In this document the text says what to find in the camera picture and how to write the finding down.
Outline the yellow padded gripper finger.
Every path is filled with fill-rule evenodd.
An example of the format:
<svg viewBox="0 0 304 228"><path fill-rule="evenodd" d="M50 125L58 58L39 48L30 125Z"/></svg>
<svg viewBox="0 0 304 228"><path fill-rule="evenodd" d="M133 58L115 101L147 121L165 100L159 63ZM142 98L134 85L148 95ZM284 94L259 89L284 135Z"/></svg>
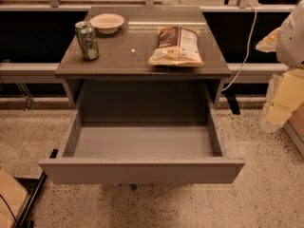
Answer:
<svg viewBox="0 0 304 228"><path fill-rule="evenodd" d="M292 68L281 75L274 74L268 84L260 128L268 133L277 131L303 103L304 70Z"/></svg>

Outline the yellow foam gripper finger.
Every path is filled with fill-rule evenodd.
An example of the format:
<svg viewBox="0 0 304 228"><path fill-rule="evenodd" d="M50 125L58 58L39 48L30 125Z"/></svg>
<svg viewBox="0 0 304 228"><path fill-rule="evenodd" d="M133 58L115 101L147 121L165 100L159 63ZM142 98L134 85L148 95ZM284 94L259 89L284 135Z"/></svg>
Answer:
<svg viewBox="0 0 304 228"><path fill-rule="evenodd" d="M267 36L265 36L261 41L256 44L256 50L269 53L276 51L277 36L280 32L280 28L274 29Z"/></svg>

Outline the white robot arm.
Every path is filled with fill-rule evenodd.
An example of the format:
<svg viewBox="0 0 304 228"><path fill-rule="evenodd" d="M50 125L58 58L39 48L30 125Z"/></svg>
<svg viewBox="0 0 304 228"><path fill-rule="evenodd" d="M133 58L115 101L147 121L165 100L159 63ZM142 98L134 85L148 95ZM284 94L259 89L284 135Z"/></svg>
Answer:
<svg viewBox="0 0 304 228"><path fill-rule="evenodd" d="M301 0L289 16L260 42L256 49L274 52L276 59L288 67L269 81L266 103L259 125L265 132L281 128L304 102L304 1Z"/></svg>

